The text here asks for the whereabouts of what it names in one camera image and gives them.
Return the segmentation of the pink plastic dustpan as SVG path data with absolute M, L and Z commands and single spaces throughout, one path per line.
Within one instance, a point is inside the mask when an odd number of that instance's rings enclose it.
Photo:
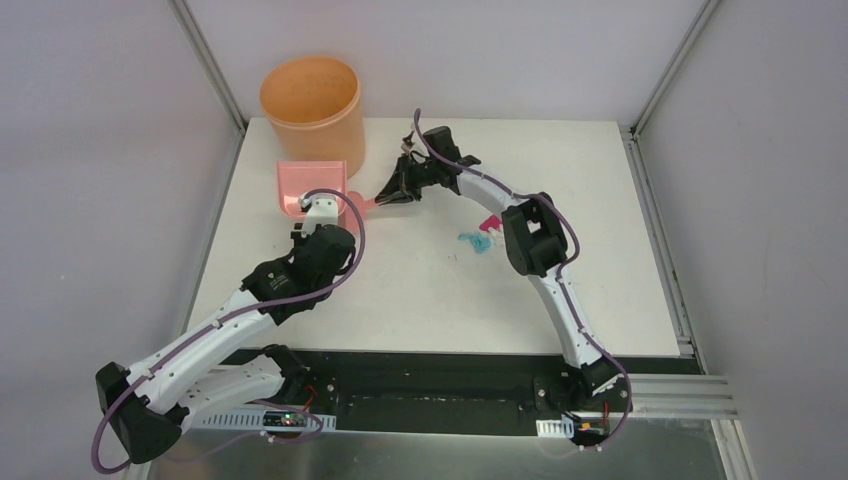
M 276 163 L 278 204 L 289 218 L 302 220 L 301 198 L 315 189 L 347 193 L 347 167 L 343 161 L 279 161 Z

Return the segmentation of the pink hand brush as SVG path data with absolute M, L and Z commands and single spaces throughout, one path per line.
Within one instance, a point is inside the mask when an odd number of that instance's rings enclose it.
M 397 205 L 380 206 L 376 203 L 374 198 L 365 198 L 359 192 L 353 190 L 348 191 L 346 195 L 353 201 L 364 222 L 367 222 L 368 220 L 390 218 L 396 213 Z M 351 229 L 358 226 L 355 214 L 350 206 L 345 207 L 344 212 L 340 217 L 340 224 L 346 228 L 350 227 Z

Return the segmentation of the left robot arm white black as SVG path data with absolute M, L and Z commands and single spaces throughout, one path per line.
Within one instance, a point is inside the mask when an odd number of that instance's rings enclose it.
M 259 264 L 206 320 L 144 360 L 110 362 L 95 376 L 103 417 L 92 440 L 96 471 L 112 473 L 99 458 L 112 430 L 132 464 L 167 452 L 195 424 L 238 405 L 275 398 L 297 402 L 307 369 L 284 345 L 270 345 L 246 364 L 216 372 L 248 340 L 313 309 L 356 270 L 365 236 L 320 226 L 289 254 Z

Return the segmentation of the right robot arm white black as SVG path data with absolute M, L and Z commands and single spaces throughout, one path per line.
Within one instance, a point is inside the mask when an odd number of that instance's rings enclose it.
M 461 154 L 449 127 L 414 129 L 402 138 L 401 154 L 376 203 L 416 202 L 424 188 L 441 186 L 497 216 L 507 259 L 536 289 L 563 350 L 566 377 L 557 405 L 593 409 L 624 372 L 594 335 L 568 277 L 567 268 L 580 253 L 575 232 L 548 194 L 518 193 L 480 164 Z

